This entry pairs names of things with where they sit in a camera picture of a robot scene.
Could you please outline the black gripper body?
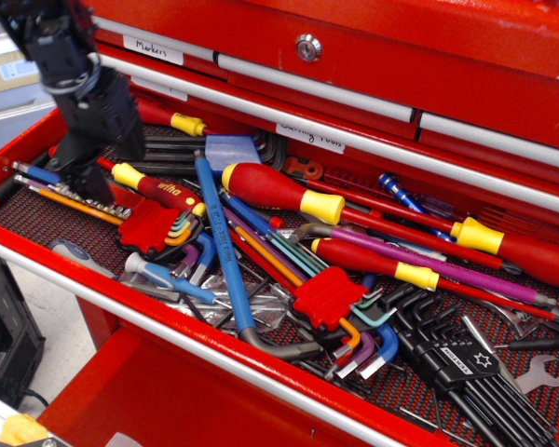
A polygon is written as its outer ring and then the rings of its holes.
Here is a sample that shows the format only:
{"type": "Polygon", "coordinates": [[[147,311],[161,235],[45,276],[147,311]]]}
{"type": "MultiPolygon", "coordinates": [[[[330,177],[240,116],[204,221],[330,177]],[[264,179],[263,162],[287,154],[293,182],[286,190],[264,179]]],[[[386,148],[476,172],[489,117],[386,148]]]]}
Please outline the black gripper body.
{"type": "Polygon", "coordinates": [[[102,149],[112,144],[118,157],[141,161],[145,156],[143,122],[127,78],[103,67],[78,77],[44,75],[44,87],[56,101],[67,126],[48,169],[60,175],[88,172],[102,149]]]}

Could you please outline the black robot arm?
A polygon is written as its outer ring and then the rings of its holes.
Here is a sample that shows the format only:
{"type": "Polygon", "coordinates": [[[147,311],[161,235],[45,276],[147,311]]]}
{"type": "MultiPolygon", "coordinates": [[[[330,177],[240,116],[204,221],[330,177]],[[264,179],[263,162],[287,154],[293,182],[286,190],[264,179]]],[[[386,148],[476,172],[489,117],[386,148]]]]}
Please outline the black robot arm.
{"type": "Polygon", "coordinates": [[[48,169],[81,197],[110,204],[98,158],[112,145],[141,161],[145,139],[127,78],[102,64],[91,15],[80,1],[0,1],[1,26],[36,64],[67,126],[48,169]]]}

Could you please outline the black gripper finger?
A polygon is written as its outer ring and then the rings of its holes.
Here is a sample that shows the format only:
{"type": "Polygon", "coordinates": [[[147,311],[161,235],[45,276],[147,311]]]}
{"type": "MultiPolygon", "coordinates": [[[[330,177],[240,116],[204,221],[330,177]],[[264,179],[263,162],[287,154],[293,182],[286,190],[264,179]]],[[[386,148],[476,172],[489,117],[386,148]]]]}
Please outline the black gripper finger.
{"type": "Polygon", "coordinates": [[[84,199],[94,200],[104,205],[115,201],[104,174],[95,164],[73,166],[67,182],[71,189],[84,199]]]}

